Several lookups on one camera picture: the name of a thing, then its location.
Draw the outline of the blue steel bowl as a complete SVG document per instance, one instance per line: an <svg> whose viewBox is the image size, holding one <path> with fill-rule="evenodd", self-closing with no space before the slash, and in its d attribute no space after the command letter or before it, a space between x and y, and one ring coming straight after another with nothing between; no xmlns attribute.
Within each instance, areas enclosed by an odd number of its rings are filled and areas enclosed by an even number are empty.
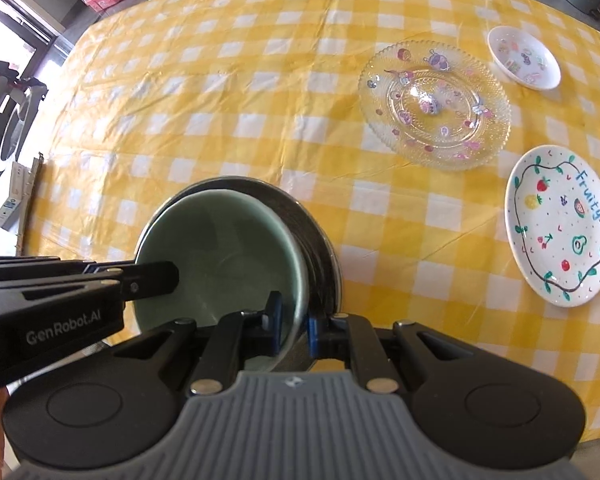
<svg viewBox="0 0 600 480"><path fill-rule="evenodd" d="M286 372L287 370L307 370L311 365L306 344L300 341L300 336L306 330L306 317L309 315L331 315L340 308L341 300L341 274L337 257L332 243L300 203L291 195L275 185L261 180L247 177L220 177L204 180L184 188L174 197L170 198L154 215L148 226L154 222L169 206L181 198L208 190L232 190L245 193L260 200L273 209L283 220L292 236L300 246L309 277L309 303L304 316L296 342L285 354L274 370Z"/></svg>

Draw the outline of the small white sticker dish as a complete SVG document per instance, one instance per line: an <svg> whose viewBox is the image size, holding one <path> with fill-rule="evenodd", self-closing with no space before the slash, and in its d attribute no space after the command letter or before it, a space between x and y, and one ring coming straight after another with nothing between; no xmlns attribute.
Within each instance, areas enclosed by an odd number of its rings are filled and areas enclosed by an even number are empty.
<svg viewBox="0 0 600 480"><path fill-rule="evenodd" d="M495 64L507 77L536 91L556 89L562 81L559 64L535 36L512 26L495 26L486 36Z"/></svg>

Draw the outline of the green ceramic bowl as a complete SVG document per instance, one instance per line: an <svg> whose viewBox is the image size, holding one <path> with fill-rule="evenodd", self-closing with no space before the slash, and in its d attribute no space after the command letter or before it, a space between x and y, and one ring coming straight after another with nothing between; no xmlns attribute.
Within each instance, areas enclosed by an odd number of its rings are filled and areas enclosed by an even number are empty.
<svg viewBox="0 0 600 480"><path fill-rule="evenodd" d="M282 295L282 348L255 356L246 369L269 372L296 342L309 303L308 268L291 230L273 209L232 190L181 198L148 226L138 264L171 261L180 280L169 295L134 302L136 324L148 332L176 318L212 326L236 311L261 311Z"/></svg>

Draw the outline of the clear glass cartoon plate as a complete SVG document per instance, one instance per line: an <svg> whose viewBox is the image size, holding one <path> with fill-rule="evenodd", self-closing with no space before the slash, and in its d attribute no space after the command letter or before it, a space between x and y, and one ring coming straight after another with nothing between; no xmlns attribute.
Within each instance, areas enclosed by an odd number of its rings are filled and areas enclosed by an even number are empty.
<svg viewBox="0 0 600 480"><path fill-rule="evenodd" d="M363 116L383 144L419 166L480 167L505 148L512 111L494 73L434 40L406 40L374 54L358 78Z"/></svg>

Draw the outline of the white Fruity plate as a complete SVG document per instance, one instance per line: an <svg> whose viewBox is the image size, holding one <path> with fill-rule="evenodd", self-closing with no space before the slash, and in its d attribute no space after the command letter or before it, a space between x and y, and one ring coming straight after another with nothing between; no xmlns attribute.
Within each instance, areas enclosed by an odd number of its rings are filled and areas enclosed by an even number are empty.
<svg viewBox="0 0 600 480"><path fill-rule="evenodd" d="M600 177L582 157L559 145L522 155L504 221L520 272L545 301L574 308L600 292Z"/></svg>

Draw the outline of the yellow checkered tablecloth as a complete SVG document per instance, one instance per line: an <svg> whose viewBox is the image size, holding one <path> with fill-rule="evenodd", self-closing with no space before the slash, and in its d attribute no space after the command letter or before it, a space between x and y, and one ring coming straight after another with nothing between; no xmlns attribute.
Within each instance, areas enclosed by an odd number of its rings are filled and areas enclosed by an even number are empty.
<svg viewBox="0 0 600 480"><path fill-rule="evenodd" d="M512 133L486 165L417 167L366 125L358 76L406 38L480 60L503 23L543 41L562 83L506 84ZM152 0L84 32L29 136L46 165L26 252L132 257L172 195L221 174L272 182L336 247L343 307L408 318L568 382L600 438L600 294L546 304L522 278L503 219L506 180L540 144L600 176L600 32L533 0Z"/></svg>

